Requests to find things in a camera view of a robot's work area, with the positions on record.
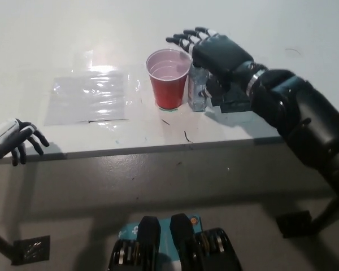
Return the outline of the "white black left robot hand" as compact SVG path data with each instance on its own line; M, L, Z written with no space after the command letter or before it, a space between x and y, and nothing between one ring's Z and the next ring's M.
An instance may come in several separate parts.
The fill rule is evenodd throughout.
M46 137L31 122L12 118L0 124L0 160L11 154L13 166L27 162L25 141L32 144L34 150L42 156L42 146L49 147Z

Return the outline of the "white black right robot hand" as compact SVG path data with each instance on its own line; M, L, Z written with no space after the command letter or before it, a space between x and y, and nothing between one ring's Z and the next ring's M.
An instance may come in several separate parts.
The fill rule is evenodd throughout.
M187 29L166 41L186 51L196 67L208 70L222 85L234 81L233 74L241 65L254 61L237 43L210 28Z

